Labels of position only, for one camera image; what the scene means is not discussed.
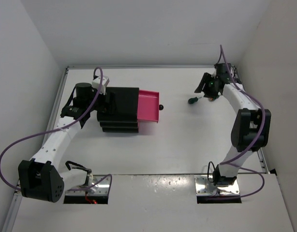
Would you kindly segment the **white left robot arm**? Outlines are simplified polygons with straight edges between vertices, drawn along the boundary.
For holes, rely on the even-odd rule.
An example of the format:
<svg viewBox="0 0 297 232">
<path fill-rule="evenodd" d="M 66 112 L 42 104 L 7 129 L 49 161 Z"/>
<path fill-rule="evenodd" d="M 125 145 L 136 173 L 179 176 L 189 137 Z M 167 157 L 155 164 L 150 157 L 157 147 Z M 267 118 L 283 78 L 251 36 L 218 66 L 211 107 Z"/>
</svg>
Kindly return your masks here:
<svg viewBox="0 0 297 232">
<path fill-rule="evenodd" d="M 18 166 L 20 189 L 23 197 L 56 203 L 66 191 L 90 191 L 93 182 L 91 169 L 68 161 L 67 171 L 59 173 L 63 155 L 75 135 L 84 127 L 92 111 L 104 111 L 109 103 L 105 90 L 106 78 L 92 83 L 77 83 L 60 118 L 47 141 L 30 160 Z"/>
</svg>

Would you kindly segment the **black drawer cabinet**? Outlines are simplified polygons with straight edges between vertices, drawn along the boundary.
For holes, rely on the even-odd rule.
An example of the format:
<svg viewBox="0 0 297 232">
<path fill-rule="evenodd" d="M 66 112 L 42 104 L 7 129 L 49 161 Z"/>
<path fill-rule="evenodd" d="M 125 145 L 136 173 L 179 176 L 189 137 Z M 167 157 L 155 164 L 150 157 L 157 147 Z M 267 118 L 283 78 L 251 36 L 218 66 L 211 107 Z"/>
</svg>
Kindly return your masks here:
<svg viewBox="0 0 297 232">
<path fill-rule="evenodd" d="M 137 87 L 108 87 L 106 92 L 115 92 L 116 108 L 112 115 L 97 111 L 97 121 L 106 133 L 138 133 Z"/>
</svg>

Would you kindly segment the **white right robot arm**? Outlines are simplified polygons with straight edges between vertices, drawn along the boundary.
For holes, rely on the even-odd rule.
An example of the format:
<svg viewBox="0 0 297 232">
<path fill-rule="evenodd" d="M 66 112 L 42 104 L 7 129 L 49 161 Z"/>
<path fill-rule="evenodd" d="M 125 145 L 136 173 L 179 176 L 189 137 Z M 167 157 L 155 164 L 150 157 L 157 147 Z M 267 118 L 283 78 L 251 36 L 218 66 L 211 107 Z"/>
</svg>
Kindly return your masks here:
<svg viewBox="0 0 297 232">
<path fill-rule="evenodd" d="M 271 112 L 244 91 L 231 73 L 231 64 L 218 63 L 214 68 L 213 74 L 204 73 L 195 93 L 203 93 L 211 100 L 224 96 L 237 114 L 231 130 L 231 148 L 215 167 L 211 179 L 216 186 L 228 186 L 234 183 L 248 157 L 267 145 Z"/>
</svg>

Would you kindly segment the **orange green handled screwdriver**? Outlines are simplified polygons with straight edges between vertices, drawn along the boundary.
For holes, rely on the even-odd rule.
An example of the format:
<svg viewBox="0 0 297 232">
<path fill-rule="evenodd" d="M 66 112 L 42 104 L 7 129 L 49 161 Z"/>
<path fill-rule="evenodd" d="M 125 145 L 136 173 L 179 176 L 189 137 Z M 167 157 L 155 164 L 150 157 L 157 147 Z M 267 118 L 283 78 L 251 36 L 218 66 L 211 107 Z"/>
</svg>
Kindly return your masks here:
<svg viewBox="0 0 297 232">
<path fill-rule="evenodd" d="M 218 98 L 219 98 L 219 96 L 217 96 L 217 97 L 210 97 L 208 100 L 210 102 L 213 102 L 213 101 L 217 100 Z"/>
</svg>

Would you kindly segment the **pink top drawer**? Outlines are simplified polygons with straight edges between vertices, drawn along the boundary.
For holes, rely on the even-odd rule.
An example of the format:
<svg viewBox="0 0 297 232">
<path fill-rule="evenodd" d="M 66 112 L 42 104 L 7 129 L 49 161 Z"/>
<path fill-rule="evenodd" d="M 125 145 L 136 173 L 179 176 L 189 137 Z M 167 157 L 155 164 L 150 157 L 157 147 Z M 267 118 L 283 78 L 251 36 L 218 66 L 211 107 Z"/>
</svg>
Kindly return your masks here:
<svg viewBox="0 0 297 232">
<path fill-rule="evenodd" d="M 159 122 L 160 93 L 139 90 L 137 119 L 139 121 Z"/>
</svg>

